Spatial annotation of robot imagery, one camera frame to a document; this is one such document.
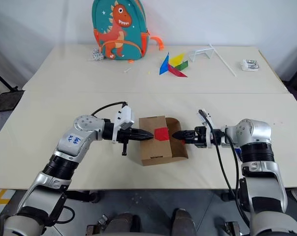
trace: orange dinosaur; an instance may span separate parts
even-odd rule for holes
[[[132,18],[129,15],[129,13],[126,11],[124,5],[121,5],[116,0],[114,3],[114,6],[111,6],[112,12],[110,13],[110,16],[113,18],[109,18],[110,23],[112,23],[112,26],[108,27],[107,32],[104,31],[103,33],[99,33],[96,29],[94,29],[95,38],[98,42],[98,45],[100,44],[100,40],[107,42],[110,40],[124,40],[127,33],[123,30],[123,28],[130,27],[132,24]],[[116,48],[117,54],[120,57],[124,57],[122,54],[123,50],[123,43],[108,43],[106,44],[106,51],[105,56],[110,59],[115,59],[115,54],[113,54],[112,50]]]

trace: green piece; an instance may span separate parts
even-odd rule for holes
[[[185,68],[187,68],[188,66],[189,66],[189,62],[185,61],[185,62],[181,63],[180,65],[177,65],[175,68],[179,71],[182,71]]]

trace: blue triangle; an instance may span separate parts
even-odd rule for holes
[[[160,70],[159,70],[160,75],[163,74],[164,72],[168,71],[168,62],[169,62],[169,53],[166,56],[165,60],[163,61],[162,65],[160,67]]]

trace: white plastic stand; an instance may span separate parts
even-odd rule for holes
[[[192,52],[189,52],[189,58],[192,62],[195,62],[195,56],[198,54],[205,53],[208,58],[212,58],[213,52],[217,54],[217,56],[220,58],[220,60],[225,64],[225,66],[230,70],[230,72],[236,77],[236,73],[231,69],[231,67],[227,64],[227,62],[221,57],[221,55],[217,52],[216,48],[214,48],[211,44],[209,44],[210,48],[205,49],[199,49]]]

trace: yellow triangle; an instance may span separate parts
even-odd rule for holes
[[[176,67],[177,65],[180,65],[182,63],[183,58],[184,58],[184,53],[182,53],[174,58],[171,58],[169,60],[169,64],[172,65],[173,67]]]

